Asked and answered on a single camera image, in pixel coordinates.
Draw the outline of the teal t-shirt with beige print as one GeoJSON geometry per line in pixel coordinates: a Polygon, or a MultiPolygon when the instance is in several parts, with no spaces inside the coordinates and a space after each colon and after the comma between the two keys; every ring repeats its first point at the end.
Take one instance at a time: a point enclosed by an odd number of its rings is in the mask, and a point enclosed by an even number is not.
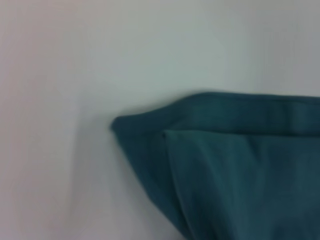
{"type": "Polygon", "coordinates": [[[320,240],[320,97],[201,93],[111,129],[187,240],[320,240]]]}

